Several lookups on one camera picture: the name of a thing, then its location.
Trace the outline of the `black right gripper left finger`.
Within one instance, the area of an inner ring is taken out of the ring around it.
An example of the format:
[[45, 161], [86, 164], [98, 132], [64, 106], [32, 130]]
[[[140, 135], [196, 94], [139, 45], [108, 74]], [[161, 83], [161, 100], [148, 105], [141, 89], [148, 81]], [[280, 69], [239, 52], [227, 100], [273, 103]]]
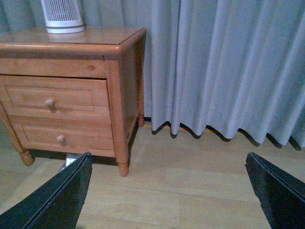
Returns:
[[0, 216], [2, 229], [73, 229], [84, 205], [92, 156], [84, 153]]

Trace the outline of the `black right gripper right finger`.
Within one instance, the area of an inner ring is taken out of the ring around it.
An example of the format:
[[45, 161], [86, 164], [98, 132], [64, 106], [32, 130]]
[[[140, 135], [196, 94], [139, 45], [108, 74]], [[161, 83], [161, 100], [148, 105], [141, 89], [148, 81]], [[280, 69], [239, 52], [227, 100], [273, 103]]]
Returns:
[[245, 164], [252, 188], [273, 229], [305, 227], [305, 184], [254, 152]]

